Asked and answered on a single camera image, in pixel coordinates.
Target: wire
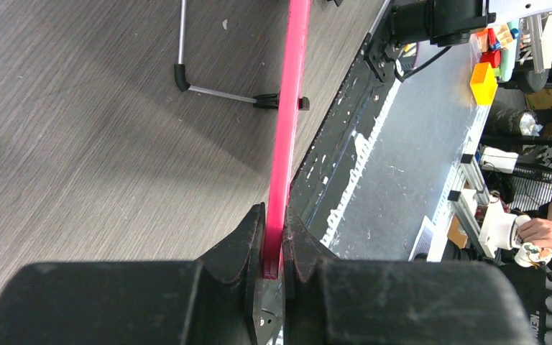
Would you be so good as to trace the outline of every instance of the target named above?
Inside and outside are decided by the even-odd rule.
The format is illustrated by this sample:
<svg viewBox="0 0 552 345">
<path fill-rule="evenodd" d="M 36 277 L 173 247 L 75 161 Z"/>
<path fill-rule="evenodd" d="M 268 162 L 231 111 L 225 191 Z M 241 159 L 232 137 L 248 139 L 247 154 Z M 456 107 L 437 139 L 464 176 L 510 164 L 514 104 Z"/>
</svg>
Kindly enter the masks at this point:
<svg viewBox="0 0 552 345">
<path fill-rule="evenodd" d="M 440 52 L 436 53 L 435 56 L 431 57 L 430 59 L 428 59 L 428 61 L 426 61 L 425 63 L 423 63 L 420 67 L 416 68 L 415 70 L 412 70 L 411 72 L 405 74 L 405 76 L 401 75 L 399 73 L 399 69 L 395 66 L 395 77 L 402 83 L 404 81 L 406 81 L 407 79 L 413 77 L 415 74 L 419 73 L 420 71 L 422 71 L 423 69 L 427 68 L 431 63 L 434 63 L 435 61 L 437 61 L 437 59 L 439 59 L 440 57 L 443 56 L 443 54 L 447 53 L 449 50 L 451 49 L 451 46 L 450 47 L 445 47 L 443 48 Z"/>
</svg>

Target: gray table surface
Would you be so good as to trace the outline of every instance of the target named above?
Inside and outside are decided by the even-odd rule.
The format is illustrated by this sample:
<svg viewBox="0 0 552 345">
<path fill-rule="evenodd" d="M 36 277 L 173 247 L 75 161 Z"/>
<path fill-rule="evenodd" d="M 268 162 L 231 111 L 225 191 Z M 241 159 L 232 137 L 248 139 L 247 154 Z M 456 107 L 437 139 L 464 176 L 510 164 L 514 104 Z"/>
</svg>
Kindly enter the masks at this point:
<svg viewBox="0 0 552 345">
<path fill-rule="evenodd" d="M 382 3 L 313 1 L 296 165 Z M 287 7 L 190 0 L 190 81 L 277 92 Z M 29 262 L 195 259 L 267 199 L 276 113 L 179 92 L 179 16 L 0 0 L 0 290 Z"/>
<path fill-rule="evenodd" d="M 438 50 L 422 45 L 418 62 Z M 453 162 L 481 113 L 469 87 L 475 60 L 470 44 L 454 47 L 400 86 L 390 110 L 377 117 L 374 139 L 353 133 L 357 154 L 367 154 L 364 145 L 370 153 L 356 172 L 361 177 L 354 192 L 342 198 L 347 207 L 329 243 L 337 255 L 409 257 L 422 220 L 436 214 Z"/>
</svg>

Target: person's hand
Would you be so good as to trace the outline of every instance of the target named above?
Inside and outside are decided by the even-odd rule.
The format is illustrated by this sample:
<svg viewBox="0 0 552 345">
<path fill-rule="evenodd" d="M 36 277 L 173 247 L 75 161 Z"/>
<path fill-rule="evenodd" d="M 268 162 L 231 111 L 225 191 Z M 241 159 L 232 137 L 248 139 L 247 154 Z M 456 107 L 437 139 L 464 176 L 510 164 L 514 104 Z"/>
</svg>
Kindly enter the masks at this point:
<svg viewBox="0 0 552 345">
<path fill-rule="evenodd" d="M 534 218 L 522 224 L 517 232 L 524 242 L 530 242 L 537 247 L 552 249 L 552 221 Z"/>
</svg>

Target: black rubber foot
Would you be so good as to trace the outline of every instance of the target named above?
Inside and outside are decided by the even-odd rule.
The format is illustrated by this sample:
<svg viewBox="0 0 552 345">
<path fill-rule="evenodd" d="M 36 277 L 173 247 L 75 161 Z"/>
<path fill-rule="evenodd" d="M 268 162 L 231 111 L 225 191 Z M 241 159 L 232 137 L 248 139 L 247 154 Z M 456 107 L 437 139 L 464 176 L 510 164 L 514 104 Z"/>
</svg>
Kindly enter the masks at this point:
<svg viewBox="0 0 552 345">
<path fill-rule="evenodd" d="M 257 100 L 253 107 L 259 109 L 278 109 L 278 102 L 280 101 L 280 94 L 278 93 L 266 93 L 264 95 L 258 95 L 253 97 Z M 299 98 L 299 110 L 310 110 L 310 99 L 308 97 Z"/>
<path fill-rule="evenodd" d="M 175 64 L 175 83 L 181 92 L 185 92 L 191 87 L 185 77 L 185 65 Z"/>
</svg>

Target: wooden floor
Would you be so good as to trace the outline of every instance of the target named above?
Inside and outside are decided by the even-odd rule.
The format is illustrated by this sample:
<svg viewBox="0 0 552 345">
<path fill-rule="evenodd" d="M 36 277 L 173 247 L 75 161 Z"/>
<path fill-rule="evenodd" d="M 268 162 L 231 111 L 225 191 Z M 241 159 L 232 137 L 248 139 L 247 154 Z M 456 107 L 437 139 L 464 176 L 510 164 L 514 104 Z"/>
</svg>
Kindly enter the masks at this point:
<svg viewBox="0 0 552 345">
<path fill-rule="evenodd" d="M 288 2 L 189 2 L 188 79 L 277 92 Z M 296 165 L 383 1 L 313 2 Z M 266 200 L 276 114 L 176 89 L 179 6 L 0 0 L 0 289 L 29 262 L 195 258 Z"/>
</svg>

